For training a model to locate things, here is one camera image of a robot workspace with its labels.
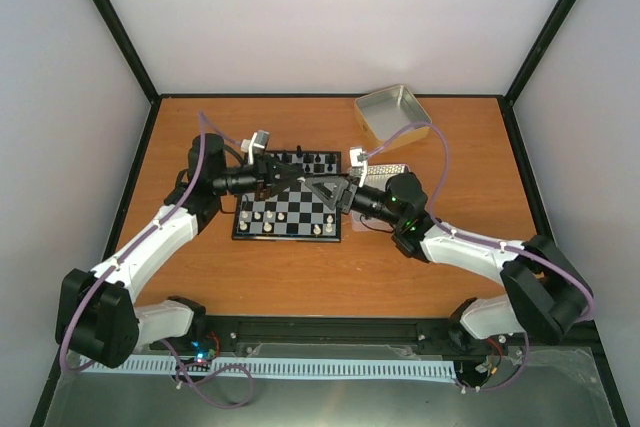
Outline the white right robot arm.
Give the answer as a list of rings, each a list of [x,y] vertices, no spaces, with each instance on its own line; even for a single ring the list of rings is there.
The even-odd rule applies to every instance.
[[[389,178],[384,189],[346,174],[311,176],[304,184],[330,208],[387,223],[404,256],[454,266],[503,287],[501,296],[472,298],[458,308],[451,335],[458,342],[525,334],[554,345],[592,312],[591,288],[552,240],[500,240],[443,222],[427,211],[428,196],[412,173]]]

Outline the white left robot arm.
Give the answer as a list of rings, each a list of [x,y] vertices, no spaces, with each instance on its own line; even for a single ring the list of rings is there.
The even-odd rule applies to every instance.
[[[270,198],[297,183],[303,168],[283,162],[260,146],[264,131],[246,141],[240,165],[226,163],[228,150],[217,134],[192,141],[188,166],[153,219],[120,250],[88,271],[74,269],[61,284],[55,339],[62,369],[69,352],[115,368],[138,348],[174,338],[186,349],[201,347],[208,325],[205,308],[171,297],[143,307],[135,302],[144,286],[218,214],[225,195]]]

